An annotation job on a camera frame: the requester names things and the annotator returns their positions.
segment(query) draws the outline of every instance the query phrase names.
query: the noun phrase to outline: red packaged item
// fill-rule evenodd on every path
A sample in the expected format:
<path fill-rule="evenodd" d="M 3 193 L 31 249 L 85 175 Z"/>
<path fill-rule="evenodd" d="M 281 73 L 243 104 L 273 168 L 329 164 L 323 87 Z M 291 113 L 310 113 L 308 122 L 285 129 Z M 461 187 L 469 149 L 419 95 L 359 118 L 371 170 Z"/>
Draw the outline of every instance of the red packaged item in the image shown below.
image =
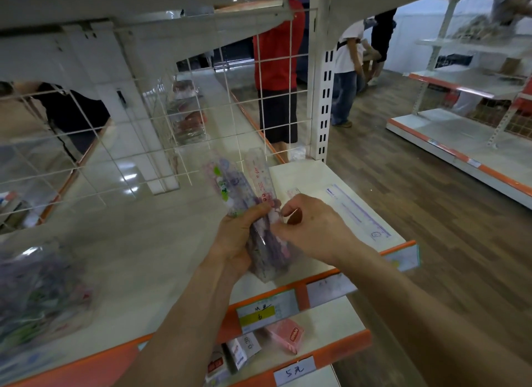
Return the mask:
<path fill-rule="evenodd" d="M 270 337 L 295 355 L 300 349 L 305 329 L 296 322 L 285 318 L 264 328 Z"/>

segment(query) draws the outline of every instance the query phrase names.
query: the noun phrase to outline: person in red shirt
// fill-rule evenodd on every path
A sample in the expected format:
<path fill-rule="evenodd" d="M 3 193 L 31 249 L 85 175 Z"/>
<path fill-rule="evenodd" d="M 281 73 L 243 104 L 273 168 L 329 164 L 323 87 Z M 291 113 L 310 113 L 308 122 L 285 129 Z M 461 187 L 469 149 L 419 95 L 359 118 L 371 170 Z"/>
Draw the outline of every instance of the person in red shirt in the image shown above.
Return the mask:
<path fill-rule="evenodd" d="M 266 139 L 285 162 L 288 162 L 286 144 L 297 141 L 297 123 L 290 124 L 297 122 L 297 58 L 293 57 L 290 64 L 289 57 L 298 54 L 305 29 L 303 5 L 299 0 L 288 2 L 294 11 L 292 21 L 284 21 L 277 27 L 253 37 L 255 86 L 260 99 L 260 127 L 265 131 Z M 263 62 L 274 58 L 286 59 Z"/>

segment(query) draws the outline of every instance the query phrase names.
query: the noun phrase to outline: blue jeans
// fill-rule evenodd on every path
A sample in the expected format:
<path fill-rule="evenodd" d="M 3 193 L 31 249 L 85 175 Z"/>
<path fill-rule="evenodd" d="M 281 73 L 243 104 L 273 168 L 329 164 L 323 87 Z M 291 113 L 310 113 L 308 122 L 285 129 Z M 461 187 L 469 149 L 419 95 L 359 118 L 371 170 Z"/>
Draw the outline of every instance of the blue jeans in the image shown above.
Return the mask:
<path fill-rule="evenodd" d="M 364 78 L 355 71 L 336 73 L 332 86 L 331 115 L 333 125 L 347 122 L 355 95 L 364 87 Z"/>

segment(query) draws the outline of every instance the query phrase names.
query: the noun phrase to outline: yellow label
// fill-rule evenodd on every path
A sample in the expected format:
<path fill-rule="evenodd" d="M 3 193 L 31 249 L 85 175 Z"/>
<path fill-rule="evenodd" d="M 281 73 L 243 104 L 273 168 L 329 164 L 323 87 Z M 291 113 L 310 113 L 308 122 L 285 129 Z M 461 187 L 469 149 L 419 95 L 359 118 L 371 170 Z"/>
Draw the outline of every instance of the yellow label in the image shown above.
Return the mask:
<path fill-rule="evenodd" d="M 256 323 L 257 321 L 263 320 L 264 318 L 268 318 L 272 316 L 275 316 L 275 306 L 273 305 L 266 307 L 266 309 L 258 310 L 256 312 L 243 316 L 240 319 L 240 325 L 242 327 L 245 327 L 247 325 Z"/>

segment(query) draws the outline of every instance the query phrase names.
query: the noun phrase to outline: left hand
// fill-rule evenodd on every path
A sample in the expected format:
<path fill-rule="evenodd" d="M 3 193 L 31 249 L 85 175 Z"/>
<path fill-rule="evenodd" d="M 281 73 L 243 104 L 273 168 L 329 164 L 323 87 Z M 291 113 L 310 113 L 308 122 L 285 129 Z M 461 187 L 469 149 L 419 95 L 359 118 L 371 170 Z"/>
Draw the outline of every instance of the left hand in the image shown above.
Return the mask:
<path fill-rule="evenodd" d="M 234 281 L 239 280 L 251 265 L 246 250 L 249 228 L 253 222 L 266 216 L 270 209 L 270 202 L 263 202 L 236 218 L 224 216 L 204 263 L 226 265 Z"/>

